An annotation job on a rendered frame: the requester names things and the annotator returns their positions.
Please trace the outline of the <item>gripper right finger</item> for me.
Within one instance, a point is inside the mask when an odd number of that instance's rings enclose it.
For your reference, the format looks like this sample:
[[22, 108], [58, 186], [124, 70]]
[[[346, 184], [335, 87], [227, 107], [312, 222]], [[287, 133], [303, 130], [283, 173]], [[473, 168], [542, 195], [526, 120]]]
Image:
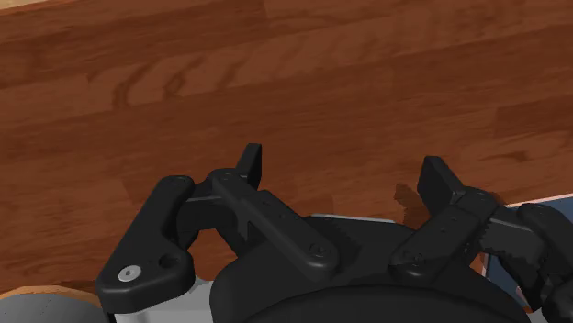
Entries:
[[399, 279], [429, 286], [480, 253], [496, 257], [547, 323], [573, 323], [573, 223], [557, 209], [524, 203], [511, 210], [465, 186], [438, 156], [424, 158], [417, 192], [431, 217], [393, 252]]

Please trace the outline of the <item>grey round dish tan rim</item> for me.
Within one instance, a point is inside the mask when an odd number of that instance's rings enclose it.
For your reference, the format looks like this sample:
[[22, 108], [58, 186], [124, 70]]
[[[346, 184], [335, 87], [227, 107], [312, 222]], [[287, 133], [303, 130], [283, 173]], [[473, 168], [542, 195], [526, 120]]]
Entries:
[[0, 294], [0, 323], [108, 323], [96, 295], [58, 285]]

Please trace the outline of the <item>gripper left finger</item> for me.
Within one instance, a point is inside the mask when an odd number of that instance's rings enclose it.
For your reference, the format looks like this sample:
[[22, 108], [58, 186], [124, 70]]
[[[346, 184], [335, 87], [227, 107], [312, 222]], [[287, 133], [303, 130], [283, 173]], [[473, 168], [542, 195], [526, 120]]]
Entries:
[[215, 169], [197, 184], [186, 175], [162, 178], [96, 279], [108, 314], [131, 314], [182, 295], [194, 284], [188, 249], [215, 229], [237, 256], [270, 243], [313, 282], [331, 278], [338, 249], [271, 192], [259, 190], [263, 149], [246, 145], [233, 168]]

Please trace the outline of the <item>blue-grey flat thing white edge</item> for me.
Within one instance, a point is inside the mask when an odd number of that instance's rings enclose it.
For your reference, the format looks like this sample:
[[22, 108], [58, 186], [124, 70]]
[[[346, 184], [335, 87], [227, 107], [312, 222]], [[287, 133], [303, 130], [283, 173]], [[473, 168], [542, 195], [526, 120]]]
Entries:
[[[551, 206], [563, 213], [566, 218], [573, 223], [573, 193], [529, 200], [529, 203]], [[521, 307], [530, 311], [528, 303], [518, 291], [518, 285], [502, 268], [497, 257], [487, 254], [484, 256], [482, 274], [497, 287], [510, 295]]]

